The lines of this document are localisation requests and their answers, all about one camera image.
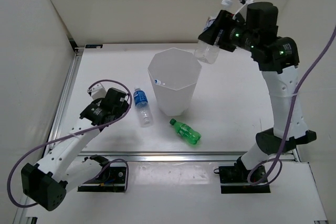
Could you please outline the blue label plastic bottle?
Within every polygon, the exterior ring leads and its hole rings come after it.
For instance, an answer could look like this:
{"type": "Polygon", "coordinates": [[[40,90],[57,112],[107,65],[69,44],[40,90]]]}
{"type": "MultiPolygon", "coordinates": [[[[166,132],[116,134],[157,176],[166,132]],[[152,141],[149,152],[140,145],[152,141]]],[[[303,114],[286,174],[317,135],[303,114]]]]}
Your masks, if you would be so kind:
{"type": "Polygon", "coordinates": [[[145,92],[140,87],[134,88],[134,105],[141,127],[151,126],[153,117],[145,92]]]}

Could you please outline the white orange label bottle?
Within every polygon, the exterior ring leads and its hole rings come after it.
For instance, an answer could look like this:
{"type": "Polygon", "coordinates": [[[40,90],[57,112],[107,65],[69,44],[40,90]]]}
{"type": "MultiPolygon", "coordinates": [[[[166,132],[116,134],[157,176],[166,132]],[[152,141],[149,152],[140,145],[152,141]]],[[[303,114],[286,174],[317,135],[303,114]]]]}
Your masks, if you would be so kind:
{"type": "MultiPolygon", "coordinates": [[[[217,11],[214,15],[210,15],[207,19],[206,25],[203,30],[206,30],[216,19],[219,11],[217,11]]],[[[201,62],[207,64],[213,64],[219,54],[219,48],[217,46],[211,46],[207,43],[199,40],[197,43],[197,48],[194,51],[194,56],[201,62]]]]}

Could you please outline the clear unlabeled plastic bottle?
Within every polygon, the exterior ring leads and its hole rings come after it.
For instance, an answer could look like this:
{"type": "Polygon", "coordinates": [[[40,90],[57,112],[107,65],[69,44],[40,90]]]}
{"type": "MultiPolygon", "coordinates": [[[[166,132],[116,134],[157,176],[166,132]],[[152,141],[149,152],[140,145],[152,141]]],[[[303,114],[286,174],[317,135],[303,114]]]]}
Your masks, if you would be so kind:
{"type": "Polygon", "coordinates": [[[158,79],[155,79],[154,80],[154,83],[157,85],[157,86],[165,86],[166,84],[158,79]]]}

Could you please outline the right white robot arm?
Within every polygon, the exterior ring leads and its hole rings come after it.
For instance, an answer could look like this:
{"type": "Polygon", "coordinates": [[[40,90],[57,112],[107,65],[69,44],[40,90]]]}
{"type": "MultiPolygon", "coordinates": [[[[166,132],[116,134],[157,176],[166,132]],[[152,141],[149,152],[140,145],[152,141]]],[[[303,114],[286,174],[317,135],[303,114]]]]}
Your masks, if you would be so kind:
{"type": "Polygon", "coordinates": [[[221,10],[208,18],[198,37],[194,55],[213,64],[220,50],[241,48],[250,52],[266,82],[274,125],[259,132],[252,148],[233,166],[223,168],[229,182],[255,183],[256,173],[270,156],[316,140],[308,129],[297,97],[299,55],[295,41],[278,36],[278,8],[270,2],[243,0],[235,13],[232,2],[222,0],[221,10]]]}

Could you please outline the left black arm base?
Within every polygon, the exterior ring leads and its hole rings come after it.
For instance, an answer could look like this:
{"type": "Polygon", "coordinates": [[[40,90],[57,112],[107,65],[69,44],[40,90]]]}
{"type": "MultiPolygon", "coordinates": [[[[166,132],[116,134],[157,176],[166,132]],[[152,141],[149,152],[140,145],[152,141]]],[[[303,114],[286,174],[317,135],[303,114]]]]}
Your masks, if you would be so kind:
{"type": "Polygon", "coordinates": [[[101,166],[101,171],[93,179],[78,187],[78,192],[125,193],[129,183],[129,164],[122,158],[108,160],[99,155],[86,157],[101,166]]]}

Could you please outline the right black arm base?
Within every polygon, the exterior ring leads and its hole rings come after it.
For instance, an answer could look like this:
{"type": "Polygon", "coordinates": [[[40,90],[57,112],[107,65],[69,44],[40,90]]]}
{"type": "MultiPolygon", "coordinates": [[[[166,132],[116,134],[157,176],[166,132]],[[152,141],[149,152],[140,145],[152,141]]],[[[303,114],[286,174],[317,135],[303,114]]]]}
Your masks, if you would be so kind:
{"type": "Polygon", "coordinates": [[[234,166],[219,166],[214,169],[219,176],[221,194],[269,194],[271,193],[268,181],[252,186],[247,179],[235,173],[234,166]]]}

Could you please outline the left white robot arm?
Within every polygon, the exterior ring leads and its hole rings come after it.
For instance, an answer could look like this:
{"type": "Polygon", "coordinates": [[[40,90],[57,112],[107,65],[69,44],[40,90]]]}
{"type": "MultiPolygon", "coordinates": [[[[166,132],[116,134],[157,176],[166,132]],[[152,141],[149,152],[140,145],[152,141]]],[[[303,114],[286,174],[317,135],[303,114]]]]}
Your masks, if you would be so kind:
{"type": "Polygon", "coordinates": [[[110,88],[101,83],[88,88],[92,102],[80,113],[67,136],[34,165],[21,169],[23,193],[48,211],[56,209],[66,193],[87,182],[112,183],[111,161],[93,155],[76,162],[78,154],[104,128],[121,120],[131,107],[130,91],[110,88]]]}

